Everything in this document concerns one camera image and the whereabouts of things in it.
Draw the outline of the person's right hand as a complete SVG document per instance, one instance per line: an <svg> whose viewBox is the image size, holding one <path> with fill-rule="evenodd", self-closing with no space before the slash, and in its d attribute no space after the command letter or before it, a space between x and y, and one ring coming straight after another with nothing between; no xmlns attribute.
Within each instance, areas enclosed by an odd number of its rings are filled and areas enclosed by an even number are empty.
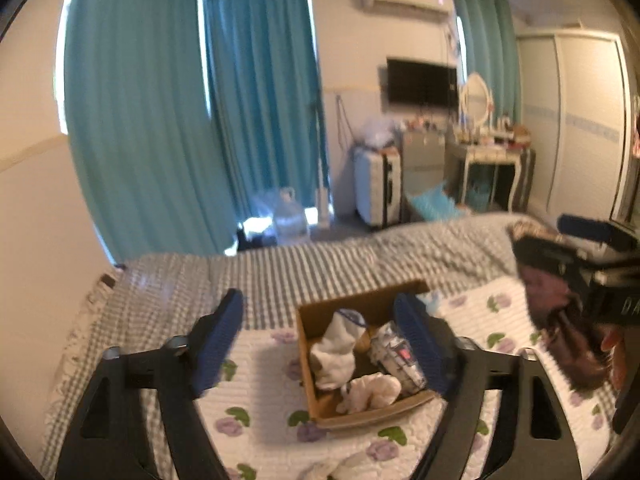
<svg viewBox="0 0 640 480"><path fill-rule="evenodd" d="M624 331L621 327L614 325L605 325L603 330L601 350L611 358L610 379L613 387L620 390L627 375Z"/></svg>

